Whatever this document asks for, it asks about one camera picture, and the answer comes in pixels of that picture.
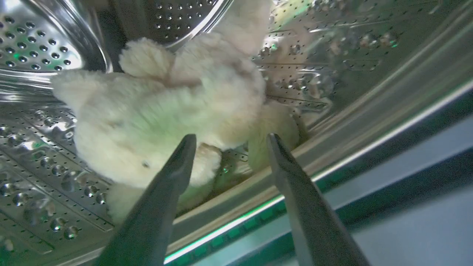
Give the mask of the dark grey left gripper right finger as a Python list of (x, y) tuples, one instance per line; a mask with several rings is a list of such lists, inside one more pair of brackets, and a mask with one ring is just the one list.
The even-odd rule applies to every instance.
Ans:
[(347, 228), (278, 135), (268, 135), (268, 149), (275, 186), (285, 198), (299, 265), (368, 266)]

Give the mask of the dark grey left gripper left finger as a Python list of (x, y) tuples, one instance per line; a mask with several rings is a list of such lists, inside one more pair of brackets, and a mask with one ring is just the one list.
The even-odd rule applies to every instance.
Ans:
[(194, 134), (184, 136), (103, 249), (97, 266), (164, 265), (177, 202), (189, 185), (196, 145)]

